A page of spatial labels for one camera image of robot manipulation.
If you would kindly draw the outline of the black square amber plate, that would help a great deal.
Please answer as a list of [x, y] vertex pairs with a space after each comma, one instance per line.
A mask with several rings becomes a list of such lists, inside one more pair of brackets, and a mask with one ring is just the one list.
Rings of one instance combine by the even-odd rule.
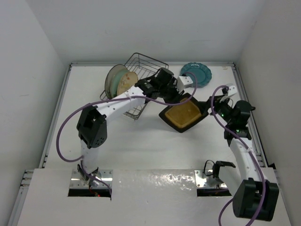
[[192, 97], [185, 104], [167, 106], [159, 113], [159, 117], [171, 128], [183, 133], [201, 122], [207, 115], [201, 114], [198, 100]]

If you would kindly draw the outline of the teal scalloped plate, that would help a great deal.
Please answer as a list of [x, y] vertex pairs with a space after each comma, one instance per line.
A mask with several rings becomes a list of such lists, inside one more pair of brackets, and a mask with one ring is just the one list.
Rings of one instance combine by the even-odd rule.
[[211, 70], [204, 64], [191, 62], [185, 64], [181, 70], [180, 75], [191, 77], [193, 84], [197, 84], [198, 88], [205, 87], [212, 79]]

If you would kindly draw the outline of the tan bird plate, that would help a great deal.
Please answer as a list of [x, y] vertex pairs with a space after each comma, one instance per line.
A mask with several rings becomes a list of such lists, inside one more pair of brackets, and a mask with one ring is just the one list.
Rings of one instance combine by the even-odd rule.
[[129, 90], [133, 85], [138, 82], [138, 76], [135, 72], [125, 73], [118, 84], [117, 96]]

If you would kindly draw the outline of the light blue flower plate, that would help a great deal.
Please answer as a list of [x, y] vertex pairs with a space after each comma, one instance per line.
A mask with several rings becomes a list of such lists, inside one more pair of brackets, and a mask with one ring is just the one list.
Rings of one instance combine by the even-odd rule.
[[118, 71], [116, 73], [116, 75], [113, 77], [113, 79], [111, 81], [111, 86], [110, 86], [110, 92], [111, 92], [112, 98], [114, 98], [117, 95], [117, 89], [118, 89], [118, 85], [119, 85], [121, 78], [123, 77], [123, 75], [125, 75], [128, 72], [129, 72], [128, 69], [122, 69], [122, 70]]

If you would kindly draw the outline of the beige tree pattern plate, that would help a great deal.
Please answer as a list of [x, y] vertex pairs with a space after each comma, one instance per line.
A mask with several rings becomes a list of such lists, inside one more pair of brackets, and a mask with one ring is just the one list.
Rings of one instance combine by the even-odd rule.
[[110, 87], [111, 87], [111, 81], [114, 78], [114, 76], [120, 71], [127, 69], [124, 65], [122, 64], [117, 64], [113, 66], [110, 71], [108, 72], [106, 79], [105, 79], [105, 84], [104, 84], [104, 91], [106, 93], [106, 96], [108, 99], [112, 98], [111, 92], [110, 92]]

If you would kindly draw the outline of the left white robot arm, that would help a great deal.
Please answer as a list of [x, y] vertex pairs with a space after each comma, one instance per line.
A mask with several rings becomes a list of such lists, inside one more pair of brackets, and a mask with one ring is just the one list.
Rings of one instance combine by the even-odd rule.
[[185, 88], [190, 85], [192, 79], [185, 76], [175, 77], [170, 70], [160, 68], [157, 75], [139, 80], [122, 94], [83, 109], [77, 130], [83, 156], [78, 171], [84, 179], [88, 180], [90, 175], [98, 171], [96, 159], [99, 147], [107, 139], [107, 127], [110, 122], [123, 113], [157, 98], [162, 98], [164, 105], [177, 104]]

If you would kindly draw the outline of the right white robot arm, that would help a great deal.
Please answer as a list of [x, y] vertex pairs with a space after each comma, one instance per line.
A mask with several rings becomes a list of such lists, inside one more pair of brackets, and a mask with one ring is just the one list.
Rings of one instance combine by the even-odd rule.
[[253, 150], [252, 137], [247, 127], [251, 112], [255, 110], [245, 100], [237, 101], [234, 107], [224, 96], [209, 97], [204, 103], [205, 112], [221, 116], [226, 121], [224, 139], [233, 152], [236, 164], [217, 161], [212, 177], [224, 182], [232, 195], [231, 204], [237, 218], [271, 221], [276, 209], [279, 188], [271, 183], [260, 168]]

